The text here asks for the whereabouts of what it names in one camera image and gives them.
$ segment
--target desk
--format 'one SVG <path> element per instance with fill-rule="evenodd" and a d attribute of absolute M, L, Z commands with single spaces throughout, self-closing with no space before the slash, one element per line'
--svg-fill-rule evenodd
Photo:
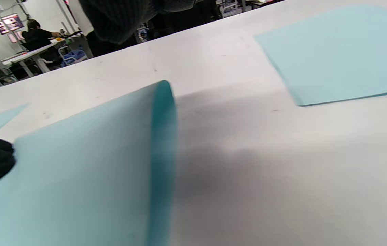
<path fill-rule="evenodd" d="M 361 3 L 387 6 L 286 0 L 11 84 L 0 112 L 31 105 L 0 138 L 167 79 L 179 123 L 173 246 L 386 246 L 387 96 L 295 106 L 253 38 Z"/>
<path fill-rule="evenodd" d="M 29 59 L 29 58 L 34 58 L 35 62 L 39 66 L 42 73 L 47 73 L 47 72 L 49 72 L 49 69 L 47 68 L 47 66 L 44 62 L 40 61 L 40 59 L 41 59 L 40 54 L 43 53 L 44 51 L 46 51 L 47 49 L 56 46 L 57 44 L 61 43 L 62 41 L 53 42 L 50 45 L 46 45 L 42 48 L 38 48 L 38 49 L 33 50 L 31 52 L 22 54 L 20 56 L 16 56 L 12 59 L 3 61 L 2 63 L 3 63 L 3 65 L 6 65 L 6 66 L 11 66 L 14 63 L 19 63 L 23 67 L 25 72 L 28 74 L 28 76 L 33 77 L 34 74 L 31 72 L 31 70 L 29 70 L 28 66 L 26 66 L 25 60 Z"/>

